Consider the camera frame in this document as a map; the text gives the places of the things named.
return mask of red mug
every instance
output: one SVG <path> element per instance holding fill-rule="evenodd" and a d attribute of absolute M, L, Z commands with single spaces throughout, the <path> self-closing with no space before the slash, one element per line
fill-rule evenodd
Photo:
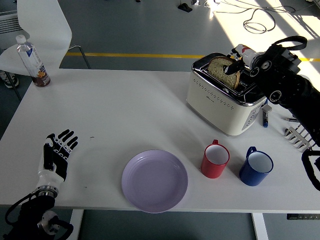
<path fill-rule="evenodd" d="M 207 178 L 216 179 L 222 174 L 229 159 L 228 149 L 215 139 L 212 144 L 205 148 L 200 167 L 201 172 Z"/>

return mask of floor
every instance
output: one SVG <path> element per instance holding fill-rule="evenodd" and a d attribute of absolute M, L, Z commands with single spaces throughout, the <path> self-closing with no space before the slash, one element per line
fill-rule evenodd
<path fill-rule="evenodd" d="M 221 1 L 241 4 L 241 1 Z M 297 26 L 308 33 L 308 47 L 301 51 L 303 57 L 318 59 L 320 57 L 320 9 L 304 0 L 257 0 L 246 1 L 261 6 L 277 4 L 294 7 L 296 13 L 275 13 L 274 31 L 282 31 L 288 36 L 299 33 L 284 21 L 284 15 L 297 22 Z M 238 20 L 239 14 L 215 13 L 210 19 L 209 8 L 192 6 L 186 13 L 177 9 L 180 0 L 60 0 L 62 11 L 72 30 L 72 44 L 81 45 L 88 56 L 93 69 L 142 70 L 142 71 L 178 71 L 189 72 L 192 63 L 212 52 L 227 54 L 239 43 L 250 44 L 257 51 L 265 51 L 269 45 L 260 42 L 270 38 L 272 44 L 279 38 L 271 37 L 272 31 L 266 34 L 248 33 Z M 2 0 L 0 12 L 14 10 L 12 0 Z M 230 12 L 239 11 L 230 6 Z M 267 29 L 272 28 L 270 18 L 265 13 L 255 13 Z M 249 19 L 252 11 L 243 13 Z M 233 21 L 232 32 L 226 29 L 226 21 Z M 239 35 L 239 42 L 234 42 L 232 34 Z M 319 74 L 318 61 L 311 62 Z M 63 59 L 61 68 L 86 68 L 80 56 L 68 53 Z M 31 80 L 27 76 L 18 76 L 21 96 L 28 89 Z M 317 85 L 320 81 L 312 79 Z M 10 123 L 16 109 L 18 98 L 13 90 L 0 82 L 0 137 Z M 6 208 L 0 208 L 3 219 Z M 70 210 L 57 209 L 59 216 L 68 221 Z M 318 239 L 319 224 L 316 220 L 287 220 L 286 214 L 264 214 L 265 225 L 270 240 Z M 0 234 L 8 233 L 10 227 L 1 220 Z M 79 239 L 239 239 L 255 238 L 254 226 L 249 213 L 209 213 L 209 212 L 165 212 L 147 214 L 139 211 L 98 211 L 85 210 Z"/>

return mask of mug handle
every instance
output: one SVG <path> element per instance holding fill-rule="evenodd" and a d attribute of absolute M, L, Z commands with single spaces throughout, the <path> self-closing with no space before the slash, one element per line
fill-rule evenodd
<path fill-rule="evenodd" d="M 248 151 L 246 152 L 246 157 L 248 157 L 249 154 L 251 154 L 252 152 L 256 152 L 256 151 L 257 151 L 257 149 L 255 146 L 249 147 Z"/>

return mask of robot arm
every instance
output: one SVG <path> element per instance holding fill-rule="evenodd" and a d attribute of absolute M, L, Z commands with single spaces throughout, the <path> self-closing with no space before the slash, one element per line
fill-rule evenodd
<path fill-rule="evenodd" d="M 43 146 L 35 191 L 12 205 L 5 214 L 5 221 L 13 229 L 3 237 L 6 240 L 53 240 L 60 227 L 67 229 L 59 240 L 67 239 L 73 232 L 72 224 L 60 220 L 50 209 L 55 206 L 59 187 L 67 177 L 68 157 L 78 144 L 78 137 L 71 140 L 73 131 L 65 130 L 57 137 L 50 134 Z M 21 204 L 16 222 L 8 220 L 9 214 Z"/>
<path fill-rule="evenodd" d="M 291 47 L 283 47 L 280 43 L 298 42 Z M 255 52 L 251 48 L 239 44 L 229 57 L 234 56 L 237 62 L 224 66 L 227 75 L 249 68 L 250 77 L 260 88 L 269 102 L 279 104 L 288 109 L 307 130 L 315 144 L 320 147 L 320 92 L 311 82 L 297 75 L 301 60 L 290 51 L 300 50 L 307 46 L 307 39 L 302 36 L 291 36 L 273 43 L 266 52 Z M 320 181 L 314 174 L 310 156 L 320 156 L 320 151 L 306 149 L 302 154 L 302 163 L 314 187 L 320 191 Z M 315 161 L 320 171 L 320 157 Z"/>

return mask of purple plate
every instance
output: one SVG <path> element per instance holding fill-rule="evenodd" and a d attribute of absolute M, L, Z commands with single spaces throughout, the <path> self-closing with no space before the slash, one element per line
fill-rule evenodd
<path fill-rule="evenodd" d="M 146 213 L 163 213 L 177 205 L 188 187 L 182 162 L 163 150 L 148 150 L 133 157 L 122 173 L 126 199 Z"/>

